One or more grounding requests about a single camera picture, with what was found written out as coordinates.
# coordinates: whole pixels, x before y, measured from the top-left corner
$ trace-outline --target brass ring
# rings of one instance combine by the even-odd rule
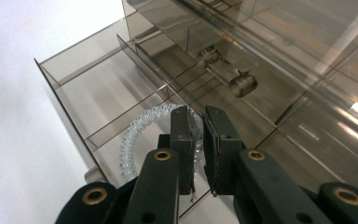
[[[97,196],[95,196],[95,197],[91,196],[92,193],[97,193]],[[106,189],[104,189],[104,188],[89,189],[83,195],[83,203],[88,204],[88,205],[94,205],[94,204],[102,202],[106,197],[107,197],[107,192],[106,192]]]
[[[171,158],[171,152],[166,150],[160,150],[155,153],[154,157],[158,161],[167,161]]]
[[[358,206],[358,195],[350,189],[335,188],[333,194],[344,203]],[[350,198],[345,197],[343,194],[348,194]]]
[[[263,161],[266,156],[259,151],[248,151],[248,157],[254,161]]]

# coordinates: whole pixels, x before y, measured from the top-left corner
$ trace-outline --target white surface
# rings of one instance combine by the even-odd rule
[[[0,1],[0,223],[54,222],[90,166],[33,57],[122,17],[119,0]]]

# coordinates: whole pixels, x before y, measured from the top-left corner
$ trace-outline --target brass screw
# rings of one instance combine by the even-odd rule
[[[94,188],[89,189],[83,195],[83,203],[88,205],[94,205],[102,202],[107,197],[106,189],[104,188]]]
[[[358,194],[350,189],[335,188],[333,194],[344,203],[358,206]]]
[[[259,151],[249,151],[248,157],[254,161],[263,161],[266,156]]]
[[[154,154],[154,158],[158,161],[167,161],[171,158],[171,152],[160,150]]]

